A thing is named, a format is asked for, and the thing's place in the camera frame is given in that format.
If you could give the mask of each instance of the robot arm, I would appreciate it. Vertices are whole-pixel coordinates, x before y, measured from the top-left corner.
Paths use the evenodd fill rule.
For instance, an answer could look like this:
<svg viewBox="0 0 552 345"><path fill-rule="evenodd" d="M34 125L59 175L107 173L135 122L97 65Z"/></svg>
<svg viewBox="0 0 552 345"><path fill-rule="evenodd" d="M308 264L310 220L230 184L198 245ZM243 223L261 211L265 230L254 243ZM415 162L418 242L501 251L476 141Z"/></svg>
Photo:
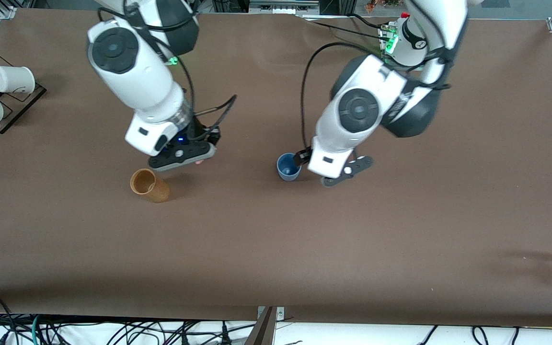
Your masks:
<svg viewBox="0 0 552 345"><path fill-rule="evenodd" d="M121 17L88 31L88 59L110 90L134 109L125 140L156 156L193 120L182 87L164 62L193 49L197 19L183 0L131 2Z"/></svg>
<svg viewBox="0 0 552 345"><path fill-rule="evenodd" d="M416 136L436 113L465 29L466 0L407 0L406 5L427 40L429 61L420 79L399 74L373 55L352 59L316 124L308 165L314 173L337 179L346 173L353 149L379 125L397 137Z"/></svg>

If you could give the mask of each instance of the blue cup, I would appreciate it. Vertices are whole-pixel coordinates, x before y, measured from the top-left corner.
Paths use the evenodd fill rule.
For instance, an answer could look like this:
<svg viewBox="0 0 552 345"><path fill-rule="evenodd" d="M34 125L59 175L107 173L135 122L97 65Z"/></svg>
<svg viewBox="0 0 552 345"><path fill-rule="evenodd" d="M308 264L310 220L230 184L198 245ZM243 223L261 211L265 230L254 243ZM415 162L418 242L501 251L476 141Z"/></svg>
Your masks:
<svg viewBox="0 0 552 345"><path fill-rule="evenodd" d="M302 167L295 164L293 157L295 157L294 153L284 153L278 157L278 161L276 162L278 175L280 175L281 179L288 182L297 179L300 171L302 171Z"/></svg>

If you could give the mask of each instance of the cable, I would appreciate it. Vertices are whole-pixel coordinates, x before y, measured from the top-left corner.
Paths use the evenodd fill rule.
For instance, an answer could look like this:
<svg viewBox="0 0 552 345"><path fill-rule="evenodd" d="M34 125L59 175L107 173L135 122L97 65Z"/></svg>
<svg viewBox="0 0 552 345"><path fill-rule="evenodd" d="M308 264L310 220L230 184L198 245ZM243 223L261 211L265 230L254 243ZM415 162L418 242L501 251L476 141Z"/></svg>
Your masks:
<svg viewBox="0 0 552 345"><path fill-rule="evenodd" d="M59 332L57 332L57 329L55 328L55 324L52 322L49 324L50 324L50 328L52 328L52 331L55 332L55 337L59 339L60 345L69 344L68 341L65 338L63 338L63 336L61 336Z"/></svg>
<svg viewBox="0 0 552 345"><path fill-rule="evenodd" d="M425 340L423 340L423 342L420 343L419 345L427 345L427 343L429 342L429 338L431 338L432 334L434 334L434 332L436 331L436 328L438 328L438 325L435 325L434 327L432 327L432 329L429 331L427 336L425 336Z"/></svg>
<svg viewBox="0 0 552 345"><path fill-rule="evenodd" d="M171 48L169 45L165 44L163 41L161 41L158 38L155 38L155 41L158 42L160 45L162 45L164 48L167 48L171 52ZM184 71L184 75L186 76L186 80L189 83L189 92L191 94L191 113L195 113L195 87L193 87L193 79L191 79L191 74L189 73L189 70L186 68L186 65L184 64L184 61L180 57L178 57L178 62L180 63L180 66L182 66L182 70ZM193 121L189 123L189 131L187 131L187 139L190 141L197 141L197 140L203 140L206 136L208 136L216 127L218 127L221 122L227 117L228 113L230 112L231 108L233 107L234 103L236 102L237 94L234 94L227 102L227 107L221 114L221 116L216 120L216 122L210 126L208 129L204 131L204 133L200 134L199 136L193 138L189 136L191 133L195 131L195 124Z"/></svg>
<svg viewBox="0 0 552 345"><path fill-rule="evenodd" d="M313 22L313 23L314 23L314 24L317 24L317 25L320 25L320 26L326 26L327 28L332 28L332 29L338 29L338 30L346 31L347 33L353 33L353 34L357 34L357 35L372 37L372 38L375 38L375 39L378 39L378 40L381 40L381 41L389 41L389 39L388 39L387 37L380 37L380 36L376 36L376 35L370 35L370 34L366 34L366 33L360 33L359 31L349 30L349 29L345 29L345 28L340 28L339 26L333 26L333 25L329 25L329 24L323 24L323 23L318 23L318 22Z"/></svg>
<svg viewBox="0 0 552 345"><path fill-rule="evenodd" d="M325 6L325 9L320 13L320 15L325 14L325 11L327 11L327 9L329 8L329 6L331 6L331 4L333 3L333 1L334 1L334 0L331 0L331 1L329 2L329 4L327 4L327 6Z"/></svg>
<svg viewBox="0 0 552 345"><path fill-rule="evenodd" d="M172 334L171 336L169 336L169 338L167 338L167 341L163 344L163 345L170 345L170 344L175 344L178 339L180 339L182 337L182 333L181 332L188 332L188 330L190 330L193 326L197 325L199 322L198 321L193 321L191 323L189 323L188 327L186 326L186 321L184 321L182 323L182 326L180 326L177 330L177 333L176 334Z"/></svg>
<svg viewBox="0 0 552 345"><path fill-rule="evenodd" d="M195 116L202 116L202 115L210 114L211 112L215 112L217 110L223 109L230 102L231 102L231 98L229 98L225 103L219 105L218 107L213 107L213 108L206 109L205 111L197 112L195 113Z"/></svg>
<svg viewBox="0 0 552 345"><path fill-rule="evenodd" d="M510 345L515 345L515 342L517 342L518 336L519 336L519 327L515 327L515 335L512 336L512 341L510 341Z"/></svg>
<svg viewBox="0 0 552 345"><path fill-rule="evenodd" d="M112 335L112 337L110 337L110 339L108 340L107 343L105 343L105 345L109 345L114 340L114 337L117 336L117 334L119 334L122 330L126 330L127 326L130 326L131 324L132 324L132 322L125 323L125 325L123 325L123 327L121 327L115 334Z"/></svg>
<svg viewBox="0 0 552 345"><path fill-rule="evenodd" d="M42 332L42 328L39 327L39 325L37 326L40 330L39 334L40 334L40 338L42 339L42 343L46 343L48 345L51 345L52 344L52 340L50 340L50 332L48 332L48 325L46 325L46 339L44 339L44 336L43 336L43 332Z"/></svg>
<svg viewBox="0 0 552 345"><path fill-rule="evenodd" d="M189 345L189 339L186 336L186 331L182 330L182 334L180 335L180 338L181 338L180 339L181 345Z"/></svg>
<svg viewBox="0 0 552 345"><path fill-rule="evenodd" d="M172 48L169 45L165 44L165 42L163 42L162 40L156 37L154 37L153 39L155 39L155 42L162 45L170 52L172 51ZM191 79L191 74L189 73L189 70L186 68L184 61L182 61L180 57L178 57L178 62L180 63L180 66L182 66L182 71L184 71L184 76L186 76L186 81L189 84L189 92L191 94L191 112L194 112L195 111L195 87L193 87L193 79Z"/></svg>
<svg viewBox="0 0 552 345"><path fill-rule="evenodd" d="M35 336L35 328L37 327L37 318L40 317L39 315L35 316L35 319L33 319L33 325L31 325L31 338L33 338L33 345L37 345L37 336Z"/></svg>
<svg viewBox="0 0 552 345"><path fill-rule="evenodd" d="M221 122L223 122L223 120L227 117L228 113L230 113L231 108L234 106L236 99L237 99L237 94L234 94L230 98L230 100L228 100L229 104L227 105L227 107L225 108L221 116L218 118L218 120L216 120L216 122L212 126L205 129L204 133L200 134L195 138L192 138L189 136L189 132L187 131L187 139L189 139L190 141L204 140L204 138L207 137L210 133L212 133L212 131L216 129L221 124Z"/></svg>
<svg viewBox="0 0 552 345"><path fill-rule="evenodd" d="M117 11L114 11L114 10L111 10L107 7L99 7L97 9L97 17L99 18L99 21L100 22L103 22L104 21L104 18L101 16L101 13L102 12L105 12L105 13L110 13L111 15L113 16L116 16L116 17L119 17L119 18L123 18L123 19L127 19L127 17L125 17L123 14L121 13L118 13Z"/></svg>
<svg viewBox="0 0 552 345"><path fill-rule="evenodd" d="M318 53L324 51L327 48L330 48L331 46L348 46L349 48L355 48L357 50L360 50L361 52L364 52L366 54L374 55L374 52L372 52L370 49L365 48L363 46L358 46L356 44L352 43L346 43L346 42L333 42L326 44L320 48L318 48L313 55L311 56L310 60L308 61L306 65L306 69L304 70L304 77L302 77L302 90L300 92L300 100L299 100L299 110L300 110L300 116L302 120L302 142L304 142L304 148L308 147L308 140L306 140L306 120L305 120L305 114L304 114L304 94L305 94L305 88L306 88L306 78L308 77L308 71L311 68L311 64L314 61L316 55Z"/></svg>
<svg viewBox="0 0 552 345"><path fill-rule="evenodd" d="M386 23L383 23L383 24L372 24L372 23L368 22L368 21L366 20L366 18L361 17L361 15L359 15L359 14L357 14L357 13L349 13L349 14L347 14L346 16L347 16L347 17L355 17L355 18L361 20L361 21L363 22L363 24L365 24L365 25L367 25L367 26L369 26L369 27L371 27L371 28L375 28L375 29L380 29L381 26L386 25L386 24L389 24L389 22L386 22Z"/></svg>
<svg viewBox="0 0 552 345"><path fill-rule="evenodd" d="M14 320L12 319L10 308L8 308L7 304L4 303L4 301L1 298L0 298L0 304L1 304L2 308L4 308L4 310L6 312L6 315L7 315L8 319L10 320L11 329L14 332L14 335L16 336L16 344L20 345L20 339L18 339L18 331L16 329L16 324L14 323Z"/></svg>
<svg viewBox="0 0 552 345"><path fill-rule="evenodd" d="M165 343L165 340L166 340L166 338L165 338L165 330L164 330L163 327L161 326L161 323L160 323L160 322L158 322L157 325L158 325L159 328L161 329L161 334L163 334L163 343Z"/></svg>
<svg viewBox="0 0 552 345"><path fill-rule="evenodd" d="M149 336L152 336L153 338L157 339L157 345L159 345L159 337L158 336L155 336L154 334L149 334L149 333L143 333L142 332L137 332L137 333L134 333L132 335L136 335L135 338L131 339L131 341L127 342L127 345L130 345L131 343L133 343L136 339L138 339L138 337L140 337L141 335L149 335Z"/></svg>
<svg viewBox="0 0 552 345"><path fill-rule="evenodd" d="M231 345L231 338L229 335L229 331L227 330L227 325L225 321L223 321L223 339L221 340L221 345Z"/></svg>
<svg viewBox="0 0 552 345"><path fill-rule="evenodd" d="M483 334L483 338L484 338L484 344L480 342L480 340L478 340L478 338L476 337L476 330L479 329L480 332ZM484 332L484 329L480 326L474 326L471 328L471 336L474 338L474 341L476 341L476 343L478 345L489 345L489 340L487 339L487 334Z"/></svg>
<svg viewBox="0 0 552 345"><path fill-rule="evenodd" d="M204 341L203 343L201 343L200 345L207 345L208 343L210 343L210 341L213 341L214 339L224 335L224 334L230 334L231 332L235 332L235 331L239 331L239 330L243 330L244 328L249 328L249 327L253 327L254 324L252 325L246 325L246 326L241 326L241 327L237 327L237 328L232 328L230 330L228 330L227 332L222 332L221 334L218 334L216 336L213 336L212 338Z"/></svg>

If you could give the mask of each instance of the black cable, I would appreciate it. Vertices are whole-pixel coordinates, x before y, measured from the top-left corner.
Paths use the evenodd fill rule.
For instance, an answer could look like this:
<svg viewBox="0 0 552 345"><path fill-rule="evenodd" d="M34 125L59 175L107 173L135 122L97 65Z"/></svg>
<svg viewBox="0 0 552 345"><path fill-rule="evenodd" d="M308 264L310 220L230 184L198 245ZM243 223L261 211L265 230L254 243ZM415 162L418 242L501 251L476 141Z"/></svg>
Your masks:
<svg viewBox="0 0 552 345"><path fill-rule="evenodd" d="M57 332L57 329L55 328L55 324L54 324L54 323L49 322L48 324L50 325L50 328L52 328L52 331L55 332L55 337L57 337L57 339L59 339L59 343L60 343L61 345L69 344L68 341L67 341L65 338L63 338L63 336L61 336L61 335L59 334L59 332Z"/></svg>
<svg viewBox="0 0 552 345"><path fill-rule="evenodd" d="M131 341L127 340L128 343L133 343L139 336L141 336L142 334L147 334L145 333L147 330L153 330L151 327L154 326L155 324L157 324L158 322L153 322L151 323L148 327L142 329L141 331L139 332L136 332L136 333L133 333L133 334L136 334L136 337L135 338L131 338Z"/></svg>
<svg viewBox="0 0 552 345"><path fill-rule="evenodd" d="M518 336L519 336L519 327L515 327L515 335L512 337L512 341L510 341L510 345L515 345L515 342L517 342Z"/></svg>
<svg viewBox="0 0 552 345"><path fill-rule="evenodd" d="M130 345L131 343L133 343L136 339L138 339L138 337L140 337L141 335L149 335L149 336L152 336L153 338L157 339L157 345L159 345L159 337L158 336L155 336L154 334L150 334L150 333L142 333L142 332L137 332L137 333L134 333L132 335L136 335L135 338L131 339L131 341L129 343L127 343L127 345Z"/></svg>
<svg viewBox="0 0 552 345"><path fill-rule="evenodd" d="M158 322L157 325L159 326L159 328L161 329L161 334L163 334L163 343L165 343L165 330L163 329L163 327L161 326L161 323Z"/></svg>
<svg viewBox="0 0 552 345"><path fill-rule="evenodd" d="M189 345L189 339L186 337L186 331L184 329L182 330L180 338L181 345Z"/></svg>
<svg viewBox="0 0 552 345"><path fill-rule="evenodd" d="M127 326L131 325L132 323L131 322L127 322L125 323L125 325L123 327L121 327L115 334L112 335L112 337L108 340L107 343L105 343L105 345L110 345L110 343L114 340L114 337L116 337L120 332L122 332L124 329L127 329Z"/></svg>
<svg viewBox="0 0 552 345"><path fill-rule="evenodd" d="M175 344L178 341L178 339L180 338L181 332L187 332L188 330L191 329L191 327L195 326L198 323L199 322L191 322L189 324L188 328L187 328L186 321L184 321L182 323L182 326L178 327L178 330L175 333L171 334L171 336L169 336L169 338L167 338L167 341L163 345Z"/></svg>
<svg viewBox="0 0 552 345"><path fill-rule="evenodd" d="M478 338L476 337L476 330L479 329L480 332L483 334L483 338L484 338L484 344L480 342L480 340L478 340ZM480 326L474 326L471 328L471 336L474 338L474 341L476 341L476 343L478 345L489 345L489 340L487 339L487 334L485 334L484 332L484 329Z"/></svg>
<svg viewBox="0 0 552 345"><path fill-rule="evenodd" d="M387 37L380 37L380 36L376 36L376 35L370 35L370 34L366 34L366 33L360 33L359 31L349 30L349 29L345 29L345 28L340 28L339 26L333 26L333 25L330 25L330 24L323 24L323 23L318 23L318 22L313 22L313 23L314 23L314 24L317 24L317 25L320 25L320 26L326 26L327 28L332 28L332 29L338 29L338 30L346 31L347 33L353 33L353 34L357 34L357 35L372 37L372 38L375 38L375 39L378 39L378 40L381 40L381 41L389 41L389 39L388 39Z"/></svg>
<svg viewBox="0 0 552 345"><path fill-rule="evenodd" d="M333 1L334 1L334 0L331 0L331 1L329 2L329 4L327 4L327 6L325 6L325 9L324 9L322 12L319 13L319 15L325 14L325 11L327 11L327 9L329 8L329 6L331 6L331 4L333 3Z"/></svg>
<svg viewBox="0 0 552 345"><path fill-rule="evenodd" d="M99 18L99 21L100 22L103 22L104 21L104 18L101 16L101 13L102 12L105 12L105 13L110 13L111 15L114 15L116 17L119 17L119 18L123 18L123 19L127 19L123 14L121 13L118 13L117 11L114 11L114 10L111 10L107 7L99 7L97 9L97 17Z"/></svg>
<svg viewBox="0 0 552 345"><path fill-rule="evenodd" d="M140 326L144 325L146 322L141 322L140 324L138 325L125 325L125 333L120 336L114 343L113 345L116 345L118 344L121 340L123 340L123 338L126 338L128 335L131 336L132 332L134 330L136 330L137 328L140 328ZM150 324L147 328L144 328L142 329L139 333L140 334L145 334L144 332L147 330L147 329L151 329L149 327L151 327L152 325L156 324L156 322L153 322L152 324ZM135 340L136 338L132 338L132 339L129 339L130 343L133 343L133 341Z"/></svg>
<svg viewBox="0 0 552 345"><path fill-rule="evenodd" d="M381 26L386 25L386 24L389 24L389 22L386 22L386 23L383 23L383 24L372 24L372 23L366 21L366 18L361 17L361 15L359 15L359 14L357 14L357 13L349 13L349 14L347 14L346 16L347 16L347 17L355 17L355 18L361 20L361 21L363 22L363 24L365 24L365 25L367 25L367 26L369 26L369 27L371 27L371 28L375 28L375 29L380 29Z"/></svg>
<svg viewBox="0 0 552 345"><path fill-rule="evenodd" d="M172 52L172 48L165 44L162 40L154 37L155 42L162 45L164 48ZM195 87L193 87L193 79L191 79L191 74L189 73L189 70L186 68L186 65L184 64L184 61L180 57L178 57L178 62L180 63L180 66L182 66L182 71L184 72L184 76L186 76L186 81L189 84L189 92L191 94L191 113L195 111Z"/></svg>
<svg viewBox="0 0 552 345"><path fill-rule="evenodd" d="M436 328L438 328L438 325L435 325L434 327L432 327L432 329L429 331L427 336L425 336L425 340L423 340L423 342L420 343L419 345L427 345L427 343L429 342L429 338L431 338L432 334L434 334L434 332L436 331Z"/></svg>
<svg viewBox="0 0 552 345"><path fill-rule="evenodd" d="M221 340L221 345L231 345L231 338L229 335L229 331L227 330L227 325L225 321L223 321L223 339Z"/></svg>
<svg viewBox="0 0 552 345"><path fill-rule="evenodd" d="M14 332L14 335L16 336L16 344L20 345L20 339L18 339L18 331L16 329L16 324L14 323L14 320L12 319L10 308L8 308L7 304L4 303L4 301L2 299L0 299L0 304L4 308L4 310L6 311L6 315L7 315L8 319L10 320L11 330Z"/></svg>
<svg viewBox="0 0 552 345"><path fill-rule="evenodd" d="M306 88L306 78L308 77L308 71L310 70L311 64L314 61L316 55L318 55L318 53L324 51L325 49L330 48L331 46L348 46L349 48L355 48L366 54L374 55L374 52L372 52L368 48L365 48L364 46L358 46L356 44L347 43L347 42L329 43L318 48L313 53L313 55L311 56L311 58L309 59L306 65L306 69L304 70L304 77L302 77L302 90L300 93L300 100L299 100L299 109L300 109L300 115L302 120L302 142L304 142L304 148L308 147L308 141L306 140L306 120L305 120L305 114L304 114L304 94L305 94L305 88Z"/></svg>
<svg viewBox="0 0 552 345"><path fill-rule="evenodd" d="M231 98L229 98L225 103L219 105L218 107L213 107L213 108L201 111L201 112L197 112L197 113L195 113L195 116L202 116L202 115L206 115L206 114L210 114L212 112L218 111L220 109L223 109L226 105L230 104L230 102L231 102Z"/></svg>
<svg viewBox="0 0 552 345"><path fill-rule="evenodd" d="M218 334L216 336L213 336L212 338L204 341L203 343L201 343L200 345L207 345L208 343L210 343L210 341L213 341L214 339L220 337L220 336L223 336L224 334L230 334L231 332L235 332L235 331L239 331L239 330L243 330L244 328L249 328L249 327L253 327L254 324L252 325L246 325L246 326L241 326L241 327L237 327L237 328L232 328L230 330L228 330L227 332L222 332L221 334Z"/></svg>
<svg viewBox="0 0 552 345"><path fill-rule="evenodd" d="M10 331L6 332L6 334L3 334L0 338L0 345L6 345L7 336L10 334Z"/></svg>
<svg viewBox="0 0 552 345"><path fill-rule="evenodd" d="M37 325L37 329L40 334L40 338L42 338L42 340L45 340L44 343L48 345L52 345L52 340L50 340L50 332L48 331L48 325L46 324L46 339L43 338L42 328L40 327L39 324Z"/></svg>
<svg viewBox="0 0 552 345"><path fill-rule="evenodd" d="M155 38L155 41L158 42L160 45L164 46L171 52L171 48L169 45L165 44L160 39ZM180 57L178 57L178 62L180 63L180 66L182 66L182 70L184 71L184 75L186 76L186 80L189 83L189 92L191 94L191 113L195 114L195 87L193 87L193 79L191 79L191 74L189 73L189 70L186 68L186 65L184 64L184 61ZM236 102L237 95L234 94L228 101L228 105L221 114L221 116L216 120L216 122L210 126L208 129L204 131L204 133L200 134L197 137L191 137L192 133L195 131L195 124L193 123L193 120L189 123L189 131L187 131L187 139L190 141L197 141L197 140L203 140L206 136L208 136L216 127L218 127L221 122L227 117L228 113L230 112L231 108L233 107L234 103Z"/></svg>
<svg viewBox="0 0 552 345"><path fill-rule="evenodd" d="M212 126L206 128L204 133L200 134L199 136L197 136L195 138L192 138L192 137L189 136L189 132L187 131L187 139L190 140L190 141L204 140L204 138L207 137L210 133L212 133L212 131L214 129L216 129L221 124L221 122L223 122L223 120L227 117L227 115L230 113L231 108L234 106L234 103L236 102L236 99L237 99L237 94L234 94L230 98L229 104L227 105L227 107L225 108L225 110L223 111L221 116L219 116L218 120L216 120L216 122Z"/></svg>

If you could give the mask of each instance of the green cable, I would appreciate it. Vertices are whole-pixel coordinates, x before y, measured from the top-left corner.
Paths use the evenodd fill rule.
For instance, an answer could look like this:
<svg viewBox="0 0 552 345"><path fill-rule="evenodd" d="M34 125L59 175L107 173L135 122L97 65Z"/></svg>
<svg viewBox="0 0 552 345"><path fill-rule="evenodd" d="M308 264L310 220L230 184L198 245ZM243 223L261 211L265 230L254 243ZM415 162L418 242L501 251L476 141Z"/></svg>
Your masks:
<svg viewBox="0 0 552 345"><path fill-rule="evenodd" d="M35 329L37 328L37 318L40 317L39 315L35 316L35 319L33 319L33 325L31 325L31 338L33 338L33 345L37 345L37 336L35 335Z"/></svg>

